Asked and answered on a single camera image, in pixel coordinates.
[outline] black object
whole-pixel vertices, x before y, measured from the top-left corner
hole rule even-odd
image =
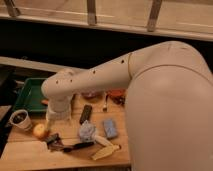
[[[4,115],[4,117],[0,121],[0,157],[7,143],[7,139],[12,128],[11,125],[7,124],[11,114],[12,110],[9,109],[9,111]]]
[[[94,145],[94,142],[83,142],[74,145],[64,145],[59,137],[59,134],[53,134],[45,139],[47,148],[51,151],[63,151],[65,153],[71,152],[72,150],[78,150],[85,147]]]
[[[14,92],[17,84],[12,79],[14,69],[14,67],[0,65],[0,105],[12,105],[17,98]]]
[[[85,105],[83,112],[81,114],[81,118],[80,118],[79,123],[82,124],[82,123],[84,123],[84,121],[89,120],[91,113],[92,113],[92,106],[91,105]]]
[[[104,125],[104,131],[106,133],[107,139],[112,139],[118,136],[118,132],[115,127],[115,122],[113,119],[104,120],[103,125]]]

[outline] dark background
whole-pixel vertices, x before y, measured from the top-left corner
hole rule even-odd
[[[168,40],[197,48],[213,71],[213,42],[0,19],[0,56],[27,56],[29,60],[80,68]]]

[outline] wooden table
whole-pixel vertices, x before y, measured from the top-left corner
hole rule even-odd
[[[124,122],[124,108],[108,99],[107,112],[102,111],[104,98],[96,102],[89,102],[80,95],[76,95],[72,104],[72,121],[57,121],[51,129],[51,134],[59,133],[62,142],[66,145],[79,141],[77,132],[80,127],[79,118],[85,104],[93,106],[91,122],[99,130],[100,135],[105,136],[102,121],[113,118],[116,122],[119,136],[112,140],[114,144],[120,144],[121,150],[113,155],[97,161],[91,159],[91,155],[102,148],[101,145],[62,153],[59,151],[50,152],[46,143],[37,140],[31,133],[24,133],[16,127],[12,128],[8,142],[0,159],[0,170],[41,170],[56,168],[80,168],[96,166],[129,166],[128,137]],[[45,115],[31,115],[33,123],[44,123]]]

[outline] cup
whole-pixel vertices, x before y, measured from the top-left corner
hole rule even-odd
[[[10,123],[20,128],[23,131],[28,131],[32,128],[32,122],[25,109],[16,110],[10,116]]]

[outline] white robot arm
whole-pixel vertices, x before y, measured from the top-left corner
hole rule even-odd
[[[198,51],[164,42],[85,72],[56,74],[42,85],[47,117],[69,116],[74,93],[115,88],[127,88],[133,170],[213,170],[213,77]]]

